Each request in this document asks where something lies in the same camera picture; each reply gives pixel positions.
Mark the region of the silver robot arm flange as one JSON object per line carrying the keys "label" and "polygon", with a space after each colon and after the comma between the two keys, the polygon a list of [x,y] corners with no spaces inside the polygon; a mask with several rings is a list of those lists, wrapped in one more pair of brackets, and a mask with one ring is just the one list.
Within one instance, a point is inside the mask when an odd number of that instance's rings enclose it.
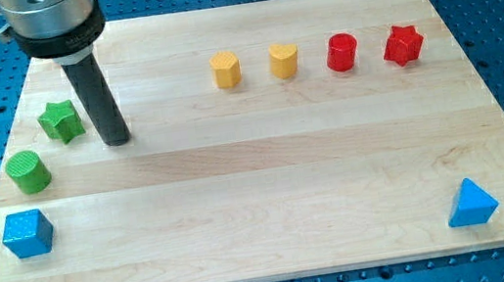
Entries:
{"label": "silver robot arm flange", "polygon": [[92,55],[106,22],[98,0],[0,0],[0,16],[2,42],[66,67]]}

